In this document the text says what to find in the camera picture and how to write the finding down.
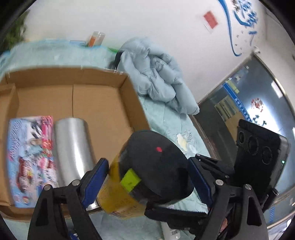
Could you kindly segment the light green quilted blanket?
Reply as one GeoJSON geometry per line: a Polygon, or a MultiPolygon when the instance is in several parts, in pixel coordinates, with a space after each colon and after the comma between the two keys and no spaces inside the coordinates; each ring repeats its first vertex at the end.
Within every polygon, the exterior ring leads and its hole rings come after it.
{"type": "MultiPolygon", "coordinates": [[[[92,67],[113,69],[116,52],[107,47],[83,47],[66,40],[23,42],[1,54],[1,76],[14,70],[33,67],[92,67]]],[[[187,114],[179,114],[163,102],[148,96],[138,98],[153,131],[176,144],[186,157],[196,153],[209,155],[206,146],[187,114]]],[[[103,212],[93,213],[91,220],[103,239],[161,239],[158,222],[146,217],[119,220],[103,212]]]]}

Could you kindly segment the brown cardboard tray box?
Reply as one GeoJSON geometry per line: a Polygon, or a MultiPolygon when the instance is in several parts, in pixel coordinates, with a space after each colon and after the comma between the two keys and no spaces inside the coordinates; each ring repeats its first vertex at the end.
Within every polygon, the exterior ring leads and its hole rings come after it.
{"type": "Polygon", "coordinates": [[[1,77],[1,215],[28,222],[32,208],[16,208],[6,168],[8,122],[15,117],[77,117],[88,123],[96,159],[109,162],[134,131],[148,130],[129,77],[99,68],[29,68],[1,77]]]}

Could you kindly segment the red wall notice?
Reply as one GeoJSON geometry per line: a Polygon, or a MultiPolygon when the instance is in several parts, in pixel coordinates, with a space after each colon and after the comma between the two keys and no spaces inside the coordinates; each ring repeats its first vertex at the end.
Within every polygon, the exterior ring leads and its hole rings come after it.
{"type": "Polygon", "coordinates": [[[202,25],[206,28],[209,33],[212,33],[218,26],[218,19],[211,10],[206,10],[200,15],[202,25]]]}

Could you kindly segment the colourful pink box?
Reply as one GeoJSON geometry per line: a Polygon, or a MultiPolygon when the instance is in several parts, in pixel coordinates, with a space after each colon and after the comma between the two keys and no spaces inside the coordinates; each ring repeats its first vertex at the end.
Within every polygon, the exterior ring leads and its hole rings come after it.
{"type": "Polygon", "coordinates": [[[10,190],[17,208],[34,208],[43,187],[58,187],[53,156],[53,117],[11,119],[6,162],[10,190]]]}

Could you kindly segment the white plastic bottle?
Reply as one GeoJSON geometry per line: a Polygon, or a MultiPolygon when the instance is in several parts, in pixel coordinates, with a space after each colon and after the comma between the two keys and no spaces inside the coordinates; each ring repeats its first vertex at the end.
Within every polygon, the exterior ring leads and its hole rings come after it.
{"type": "Polygon", "coordinates": [[[161,222],[162,233],[164,240],[179,240],[181,235],[177,229],[171,229],[166,222],[161,222]]]}

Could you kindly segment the yellow label glass jar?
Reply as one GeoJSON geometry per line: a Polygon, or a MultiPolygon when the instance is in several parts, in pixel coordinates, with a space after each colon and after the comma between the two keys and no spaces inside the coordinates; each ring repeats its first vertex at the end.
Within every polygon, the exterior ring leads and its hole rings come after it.
{"type": "Polygon", "coordinates": [[[136,131],[111,162],[98,203],[107,214],[130,219],[149,203],[171,205],[193,190],[183,152],[155,131],[136,131]]]}

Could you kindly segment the potted plant red pot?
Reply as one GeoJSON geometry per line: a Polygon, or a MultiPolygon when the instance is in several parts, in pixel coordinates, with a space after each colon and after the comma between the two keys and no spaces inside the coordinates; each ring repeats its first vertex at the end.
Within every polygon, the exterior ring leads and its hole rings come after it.
{"type": "Polygon", "coordinates": [[[12,24],[8,33],[5,35],[4,40],[1,42],[1,52],[11,50],[15,45],[25,41],[25,32],[27,25],[25,20],[29,15],[30,10],[25,11],[18,19],[12,24]]]}

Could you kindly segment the silver metal cylinder can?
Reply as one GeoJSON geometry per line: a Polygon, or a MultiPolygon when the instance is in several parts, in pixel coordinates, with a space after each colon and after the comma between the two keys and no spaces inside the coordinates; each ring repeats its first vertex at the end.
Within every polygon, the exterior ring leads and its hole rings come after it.
{"type": "Polygon", "coordinates": [[[58,185],[68,186],[76,179],[81,180],[95,166],[88,124],[83,119],[67,117],[56,121],[53,127],[58,185]]]}

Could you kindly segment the small orange glass jar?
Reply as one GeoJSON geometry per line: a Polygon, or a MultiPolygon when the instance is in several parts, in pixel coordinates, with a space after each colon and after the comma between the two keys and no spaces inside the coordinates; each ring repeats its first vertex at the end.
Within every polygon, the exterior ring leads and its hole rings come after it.
{"type": "Polygon", "coordinates": [[[91,38],[89,39],[88,47],[98,47],[101,46],[105,38],[105,33],[103,32],[93,32],[91,38]]]}

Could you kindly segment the light blue puffer jacket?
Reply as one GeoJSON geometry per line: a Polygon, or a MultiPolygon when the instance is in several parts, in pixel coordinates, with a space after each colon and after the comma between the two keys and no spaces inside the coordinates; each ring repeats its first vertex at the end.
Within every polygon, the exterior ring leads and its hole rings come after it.
{"type": "Polygon", "coordinates": [[[176,60],[149,38],[126,41],[115,56],[114,67],[129,75],[138,95],[163,102],[180,114],[199,113],[176,60]]]}

